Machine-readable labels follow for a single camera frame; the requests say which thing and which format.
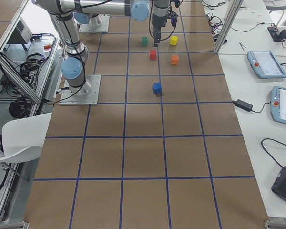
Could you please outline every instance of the blue tape grid line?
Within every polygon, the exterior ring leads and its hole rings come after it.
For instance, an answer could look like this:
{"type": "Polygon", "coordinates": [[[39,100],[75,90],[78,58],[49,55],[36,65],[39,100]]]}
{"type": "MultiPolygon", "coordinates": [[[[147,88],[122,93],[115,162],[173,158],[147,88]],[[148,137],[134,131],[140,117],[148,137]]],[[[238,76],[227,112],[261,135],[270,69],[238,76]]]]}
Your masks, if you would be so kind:
{"type": "MultiPolygon", "coordinates": [[[[160,74],[160,60],[158,55],[158,73],[159,73],[159,82],[161,83],[161,74],[160,74]]],[[[168,226],[172,229],[172,220],[171,220],[171,207],[170,207],[170,195],[169,195],[169,183],[168,183],[168,172],[167,172],[167,158],[166,158],[166,142],[165,142],[165,129],[164,129],[164,112],[163,112],[163,96],[161,92],[160,97],[161,104],[161,119],[162,119],[162,134],[163,134],[163,153],[164,153],[164,168],[165,168],[165,185],[166,185],[166,198],[167,198],[167,214],[168,214],[168,226]]]]}
{"type": "Polygon", "coordinates": [[[125,105],[124,105],[124,124],[123,124],[123,154],[122,154],[122,179],[121,179],[121,195],[120,195],[120,219],[119,219],[119,229],[122,229],[122,218],[123,218],[123,188],[124,188],[124,162],[125,162],[125,141],[126,141],[126,111],[127,111],[127,87],[128,87],[128,66],[129,66],[129,47],[130,36],[128,36],[128,54],[127,54],[127,68],[126,68],[126,89],[125,89],[125,105]]]}
{"type": "Polygon", "coordinates": [[[36,178],[34,181],[65,181],[65,180],[197,180],[197,179],[242,179],[255,178],[253,175],[247,176],[204,176],[204,177],[86,177],[86,178],[36,178]]]}
{"type": "MultiPolygon", "coordinates": [[[[178,137],[237,137],[242,134],[235,135],[166,135],[164,138],[178,138],[178,137]]],[[[65,139],[65,138],[163,138],[163,136],[51,136],[46,139],[65,139]]]]}
{"type": "MultiPolygon", "coordinates": [[[[184,32],[184,26],[183,26],[182,17],[181,17],[181,24],[182,24],[182,28],[183,28],[183,32],[184,32]]],[[[185,37],[185,32],[184,32],[184,40],[185,40],[186,49],[188,50],[188,46],[187,46],[187,42],[186,42],[186,37],[185,37]]],[[[193,70],[192,70],[192,65],[191,65],[191,60],[190,60],[190,55],[189,55],[189,53],[188,53],[188,59],[189,59],[189,62],[190,62],[191,74],[193,75],[193,70]]],[[[198,101],[197,90],[196,90],[196,86],[195,86],[195,79],[194,79],[193,76],[192,76],[192,80],[193,80],[195,98],[196,98],[196,101],[198,101]]],[[[211,164],[210,164],[209,155],[208,155],[208,150],[207,150],[207,146],[206,146],[206,140],[205,140],[205,135],[204,135],[204,127],[203,127],[203,123],[202,123],[202,118],[201,118],[199,103],[197,103],[197,109],[198,109],[200,127],[201,127],[201,131],[202,131],[202,135],[203,135],[204,149],[205,149],[206,160],[207,160],[207,163],[208,163],[208,169],[209,169],[209,174],[210,174],[210,181],[211,181],[211,186],[212,186],[214,204],[215,204],[215,209],[216,209],[216,214],[217,214],[217,219],[218,219],[218,225],[219,225],[219,229],[222,229],[221,219],[220,219],[219,209],[218,209],[218,204],[217,204],[217,199],[216,199],[215,187],[214,187],[213,178],[212,178],[211,164]]]]}

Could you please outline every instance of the brown table surface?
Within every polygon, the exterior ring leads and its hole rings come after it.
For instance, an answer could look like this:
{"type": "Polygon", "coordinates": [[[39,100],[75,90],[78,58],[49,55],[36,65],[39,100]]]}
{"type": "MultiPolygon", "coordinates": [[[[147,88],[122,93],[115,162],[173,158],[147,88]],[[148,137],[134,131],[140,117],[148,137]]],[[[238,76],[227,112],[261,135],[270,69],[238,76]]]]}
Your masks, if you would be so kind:
{"type": "Polygon", "coordinates": [[[102,75],[99,104],[55,106],[24,217],[30,229],[264,228],[202,3],[176,11],[178,44],[161,42],[156,61],[148,20],[111,16],[107,34],[81,35],[87,74],[102,75]]]}

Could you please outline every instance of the orange cube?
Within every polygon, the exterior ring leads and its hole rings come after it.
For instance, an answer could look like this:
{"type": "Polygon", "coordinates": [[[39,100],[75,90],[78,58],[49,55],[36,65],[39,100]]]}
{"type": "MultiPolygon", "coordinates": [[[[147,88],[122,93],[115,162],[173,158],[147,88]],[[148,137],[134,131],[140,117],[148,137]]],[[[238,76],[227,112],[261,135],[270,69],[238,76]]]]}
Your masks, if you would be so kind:
{"type": "Polygon", "coordinates": [[[172,55],[171,64],[177,65],[179,63],[179,55],[172,55]]]}

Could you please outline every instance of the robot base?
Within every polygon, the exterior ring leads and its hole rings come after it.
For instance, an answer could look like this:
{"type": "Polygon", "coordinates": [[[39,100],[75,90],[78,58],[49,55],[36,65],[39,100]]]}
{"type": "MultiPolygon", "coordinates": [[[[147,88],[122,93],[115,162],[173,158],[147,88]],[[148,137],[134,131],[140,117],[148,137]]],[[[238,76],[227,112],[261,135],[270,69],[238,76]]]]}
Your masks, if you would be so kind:
{"type": "Polygon", "coordinates": [[[109,15],[104,15],[102,19],[102,25],[97,28],[91,28],[89,25],[81,25],[79,33],[97,33],[97,32],[108,32],[109,27],[109,15]]]}
{"type": "MultiPolygon", "coordinates": [[[[60,102],[60,105],[97,105],[97,101],[99,98],[99,90],[101,84],[101,75],[87,75],[87,80],[91,83],[91,91],[87,96],[81,97],[70,97],[69,99],[65,99],[60,102]]],[[[65,81],[64,87],[69,87],[67,81],[65,81]]],[[[72,94],[69,90],[65,90],[61,94],[61,99],[68,98],[72,94]]]]}

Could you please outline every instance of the metal frame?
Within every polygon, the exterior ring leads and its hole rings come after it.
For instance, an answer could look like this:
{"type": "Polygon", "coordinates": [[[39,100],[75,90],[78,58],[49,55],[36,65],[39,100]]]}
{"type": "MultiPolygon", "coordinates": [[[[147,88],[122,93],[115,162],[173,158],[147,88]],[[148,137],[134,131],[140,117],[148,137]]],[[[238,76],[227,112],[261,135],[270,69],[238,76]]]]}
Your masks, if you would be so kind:
{"type": "Polygon", "coordinates": [[[217,41],[215,43],[214,47],[214,53],[218,54],[220,51],[221,46],[224,44],[225,38],[227,37],[227,34],[233,24],[233,21],[239,11],[239,8],[241,7],[244,0],[231,0],[229,5],[229,12],[227,14],[226,20],[224,22],[223,28],[220,31],[220,34],[217,38],[217,41]]]}
{"type": "Polygon", "coordinates": [[[19,223],[13,223],[13,224],[7,224],[7,225],[0,225],[0,229],[28,229],[29,228],[29,223],[27,222],[19,222],[19,223]]]}

